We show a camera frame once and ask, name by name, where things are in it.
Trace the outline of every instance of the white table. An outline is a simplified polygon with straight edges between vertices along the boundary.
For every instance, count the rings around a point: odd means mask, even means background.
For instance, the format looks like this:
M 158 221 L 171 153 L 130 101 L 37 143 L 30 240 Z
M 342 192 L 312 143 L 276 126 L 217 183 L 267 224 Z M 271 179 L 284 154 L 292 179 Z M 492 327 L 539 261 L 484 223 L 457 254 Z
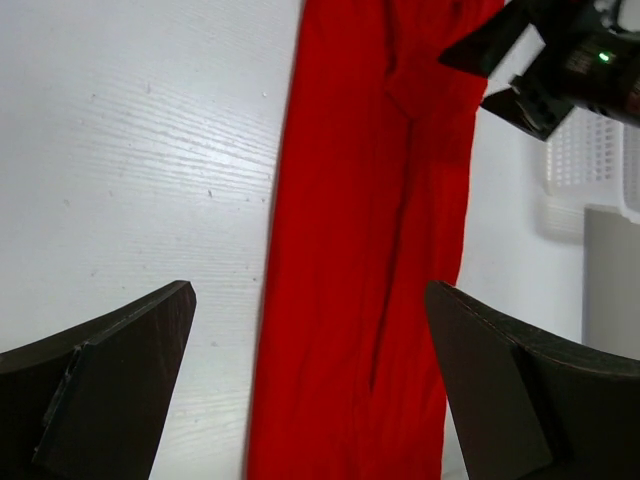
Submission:
M 241 474 L 299 13 L 299 0 L 0 4 L 0 351 L 191 280 L 154 479 Z M 460 284 L 579 338 L 582 247 L 536 226 L 540 154 L 480 114 Z M 450 479 L 455 447 L 449 428 Z

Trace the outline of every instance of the red cloth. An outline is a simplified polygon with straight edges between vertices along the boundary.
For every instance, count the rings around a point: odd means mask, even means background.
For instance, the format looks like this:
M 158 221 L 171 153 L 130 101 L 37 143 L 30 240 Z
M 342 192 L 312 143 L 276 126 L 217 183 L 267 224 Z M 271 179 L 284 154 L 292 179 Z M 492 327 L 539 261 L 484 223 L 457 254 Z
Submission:
M 454 283 L 486 82 L 438 65 L 499 0 L 307 0 L 248 478 L 439 479 L 424 290 Z

